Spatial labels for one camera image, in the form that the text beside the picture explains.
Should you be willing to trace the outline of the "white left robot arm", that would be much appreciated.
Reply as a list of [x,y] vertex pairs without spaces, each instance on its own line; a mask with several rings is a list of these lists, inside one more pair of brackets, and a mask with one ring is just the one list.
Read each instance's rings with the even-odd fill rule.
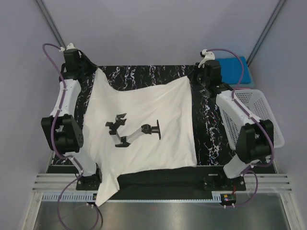
[[83,148],[83,131],[74,118],[74,112],[82,89],[82,79],[96,69],[94,64],[81,63],[76,71],[61,72],[55,107],[48,117],[41,119],[50,149],[61,160],[70,160],[80,176],[87,177],[87,184],[94,190],[103,186],[103,177],[97,163]]

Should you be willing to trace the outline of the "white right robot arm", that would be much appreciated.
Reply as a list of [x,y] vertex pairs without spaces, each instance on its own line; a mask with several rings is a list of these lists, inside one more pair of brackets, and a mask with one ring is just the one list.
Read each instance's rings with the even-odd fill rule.
[[221,65],[217,60],[197,62],[190,78],[193,84],[204,88],[206,96],[232,119],[239,128],[235,144],[235,156],[224,167],[224,174],[218,177],[218,185],[224,190],[235,184],[235,178],[242,176],[261,163],[267,156],[274,157],[274,125],[252,113],[235,95],[235,90],[222,81]]

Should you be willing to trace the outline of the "white t-shirt with print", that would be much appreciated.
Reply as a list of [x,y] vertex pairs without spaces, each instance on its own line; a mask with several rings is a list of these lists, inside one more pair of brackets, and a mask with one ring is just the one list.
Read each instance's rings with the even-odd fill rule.
[[97,69],[83,136],[84,150],[102,172],[98,206],[119,190],[122,174],[196,166],[188,77],[118,91]]

